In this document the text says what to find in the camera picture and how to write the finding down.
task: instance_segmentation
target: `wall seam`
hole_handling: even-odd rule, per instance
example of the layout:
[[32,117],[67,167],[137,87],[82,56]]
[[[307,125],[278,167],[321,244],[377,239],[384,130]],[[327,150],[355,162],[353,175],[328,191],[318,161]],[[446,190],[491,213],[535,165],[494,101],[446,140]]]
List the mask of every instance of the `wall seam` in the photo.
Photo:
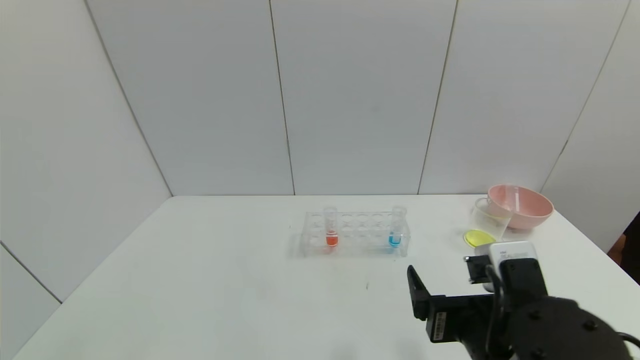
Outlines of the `wall seam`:
[[422,187],[422,177],[424,176],[424,169],[427,166],[427,154],[429,153],[431,136],[433,136],[433,126],[436,123],[436,112],[438,111],[438,103],[440,102],[440,92],[442,91],[442,81],[444,80],[444,72],[447,69],[447,60],[449,59],[449,49],[451,48],[451,39],[453,38],[453,27],[456,25],[457,13],[458,13],[458,0],[456,0],[456,7],[453,9],[453,19],[451,20],[451,30],[449,31],[449,41],[447,43],[447,51],[445,52],[444,62],[442,64],[442,74],[440,75],[440,85],[438,86],[438,95],[436,96],[436,104],[433,107],[433,117],[431,118],[431,129],[429,130],[429,138],[427,139],[427,149],[424,151],[424,161],[422,162],[422,171],[420,172],[420,179],[418,180],[418,192],[416,193],[416,195],[420,195],[420,187]]
[[291,170],[291,187],[293,195],[296,194],[296,183],[293,180],[293,162],[291,161],[291,145],[289,144],[289,127],[287,126],[287,114],[284,109],[284,93],[282,92],[282,77],[280,75],[280,59],[278,58],[278,44],[276,43],[276,26],[273,22],[273,9],[269,0],[269,15],[271,16],[271,31],[273,32],[273,49],[276,54],[276,67],[278,69],[278,84],[280,85],[280,100],[282,101],[282,118],[284,120],[284,135],[287,140],[287,154],[289,155],[289,169]]
[[14,253],[13,253],[13,251],[11,251],[11,250],[9,249],[9,247],[7,247],[7,245],[6,245],[4,242],[0,241],[0,245],[2,245],[2,248],[3,248],[4,250],[6,250],[7,254],[11,255],[11,257],[12,257],[12,258],[13,258],[13,259],[14,259],[14,260],[15,260],[15,261],[20,265],[20,266],[22,266],[22,268],[23,268],[23,269],[25,269],[25,271],[26,271],[27,273],[29,273],[29,275],[31,275],[31,277],[32,277],[32,278],[33,278],[33,279],[34,279],[38,284],[40,284],[40,286],[42,286],[42,288],[43,288],[44,290],[46,290],[46,291],[47,291],[47,293],[49,293],[49,295],[51,295],[54,299],[56,299],[56,301],[57,301],[57,302],[59,302],[60,304],[62,304],[62,301],[61,301],[61,300],[56,296],[56,294],[54,294],[54,293],[53,293],[53,291],[51,291],[51,290],[50,290],[50,289],[49,289],[49,288],[48,288],[48,287],[47,287],[47,286],[46,286],[42,281],[40,281],[40,279],[38,279],[38,277],[37,277],[37,276],[36,276],[36,275],[31,271],[31,270],[29,270],[29,268],[28,268],[28,267],[27,267],[23,262],[21,262],[21,261],[20,261],[20,259],[19,259],[19,258],[18,258]]
[[142,136],[142,140],[145,142],[145,145],[147,146],[147,149],[149,150],[149,154],[151,154],[151,158],[154,160],[154,163],[156,164],[156,168],[158,169],[158,172],[160,173],[160,176],[162,177],[162,180],[164,181],[164,185],[166,186],[167,190],[169,190],[169,195],[171,195],[171,197],[173,197],[173,191],[171,190],[171,187],[169,186],[169,183],[167,182],[162,169],[160,169],[160,165],[158,165],[158,161],[156,159],[156,155],[154,154],[153,151],[151,151],[151,146],[149,146],[149,141],[147,141],[147,137],[145,136],[144,132],[142,131],[142,127],[140,127],[140,122],[138,122],[138,118],[136,116],[136,113],[133,111],[133,108],[131,107],[131,103],[129,102],[129,98],[127,97],[127,93],[124,91],[124,87],[122,86],[122,82],[120,81],[120,78],[118,77],[118,73],[116,72],[116,68],[113,66],[113,62],[111,61],[111,57],[109,56],[109,52],[107,51],[107,47],[104,45],[104,40],[102,39],[102,35],[100,34],[100,30],[98,29],[98,24],[95,21],[95,17],[93,17],[93,13],[91,11],[91,8],[89,7],[89,2],[88,0],[83,0],[84,1],[84,6],[86,7],[86,11],[89,13],[89,18],[91,18],[91,22],[93,23],[93,28],[95,30],[95,33],[98,35],[98,40],[100,40],[100,46],[102,46],[102,51],[104,52],[104,56],[107,58],[107,62],[109,63],[109,66],[111,67],[111,71],[113,73],[113,76],[116,78],[116,82],[118,83],[118,88],[120,88],[120,92],[122,92],[122,96],[124,97],[125,102],[127,103],[127,107],[129,108],[129,112],[131,113],[131,117],[133,117],[133,122],[136,124],[136,127],[138,128],[138,132],[140,133],[140,136]]
[[578,122],[580,121],[580,118],[582,116],[582,112],[584,111],[584,108],[587,107],[587,103],[589,102],[589,99],[591,98],[591,94],[593,93],[593,89],[595,89],[596,84],[598,83],[598,80],[600,79],[600,75],[602,73],[602,69],[604,69],[604,65],[607,63],[607,60],[609,59],[609,54],[611,54],[611,49],[613,49],[613,45],[616,43],[616,39],[618,38],[618,33],[620,32],[620,28],[622,28],[622,23],[625,21],[625,18],[627,17],[627,11],[629,10],[629,6],[631,5],[631,1],[632,0],[627,1],[627,7],[625,8],[625,11],[622,13],[622,18],[620,19],[620,23],[618,24],[618,29],[616,30],[616,34],[613,36],[613,41],[611,42],[611,45],[609,46],[609,50],[607,51],[607,56],[604,57],[604,61],[602,62],[602,65],[600,66],[600,70],[598,71],[598,75],[596,76],[596,79],[594,80],[593,85],[591,86],[591,90],[589,91],[589,95],[587,95],[587,99],[584,101],[584,104],[582,104],[582,109],[580,109],[580,113],[578,113],[578,117],[575,120],[575,122],[573,123],[573,127],[571,128],[571,131],[569,132],[569,136],[567,136],[566,141],[564,142],[564,145],[562,146],[562,150],[560,150],[560,153],[558,154],[558,157],[556,158],[556,161],[554,162],[554,166],[551,167],[551,171],[547,175],[547,178],[545,179],[545,182],[542,184],[542,187],[540,188],[540,192],[542,192],[545,189],[545,186],[547,185],[547,182],[551,178],[551,174],[553,174],[554,170],[556,169],[556,165],[558,164],[558,161],[560,160],[560,157],[562,156],[564,150],[566,149],[567,144],[569,144],[569,139],[571,139],[571,135],[573,134],[573,131],[575,130],[575,127],[578,125]]

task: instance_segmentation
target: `black cable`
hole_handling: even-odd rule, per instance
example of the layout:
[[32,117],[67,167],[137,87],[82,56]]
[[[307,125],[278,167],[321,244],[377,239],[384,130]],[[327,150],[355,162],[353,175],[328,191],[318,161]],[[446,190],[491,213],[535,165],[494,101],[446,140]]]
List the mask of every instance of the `black cable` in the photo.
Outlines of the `black cable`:
[[618,335],[620,335],[622,340],[628,341],[631,344],[633,344],[633,345],[635,345],[635,346],[640,348],[640,340],[638,340],[638,338],[635,338],[635,337],[627,334],[626,332],[619,332]]
[[489,356],[497,357],[508,351],[508,348],[500,342],[502,321],[504,319],[504,285],[500,277],[495,273],[493,265],[484,268],[487,277],[493,285],[493,309],[486,337],[486,352]]

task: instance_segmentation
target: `test tube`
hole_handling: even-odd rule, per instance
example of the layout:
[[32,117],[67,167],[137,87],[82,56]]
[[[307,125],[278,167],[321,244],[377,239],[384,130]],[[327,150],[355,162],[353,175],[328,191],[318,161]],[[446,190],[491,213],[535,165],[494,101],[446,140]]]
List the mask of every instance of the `test tube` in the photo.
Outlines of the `test tube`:
[[404,217],[406,208],[394,206],[391,210],[391,232],[389,232],[389,245],[398,247],[403,236]]
[[326,244],[334,247],[338,245],[338,210],[324,209],[324,229],[326,230]]

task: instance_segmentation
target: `yellow disc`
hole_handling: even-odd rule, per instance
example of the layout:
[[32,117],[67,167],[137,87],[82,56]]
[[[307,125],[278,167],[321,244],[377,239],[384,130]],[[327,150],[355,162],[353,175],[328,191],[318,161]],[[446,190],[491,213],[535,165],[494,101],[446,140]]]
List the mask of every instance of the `yellow disc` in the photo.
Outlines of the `yellow disc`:
[[476,247],[495,242],[493,236],[480,230],[469,230],[465,233],[465,241],[469,246]]

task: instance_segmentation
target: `table surface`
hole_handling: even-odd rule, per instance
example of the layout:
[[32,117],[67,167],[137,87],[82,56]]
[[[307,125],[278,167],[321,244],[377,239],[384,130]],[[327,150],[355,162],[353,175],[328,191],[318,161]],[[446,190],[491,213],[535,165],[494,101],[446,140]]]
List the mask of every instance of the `table surface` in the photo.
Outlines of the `table surface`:
[[[406,267],[434,294],[469,285],[478,195],[174,197],[18,353],[27,359],[468,359],[413,318]],[[406,258],[303,258],[306,211],[407,207]],[[550,295],[640,336],[640,286],[559,213],[530,233]],[[629,347],[635,356],[638,349]]]

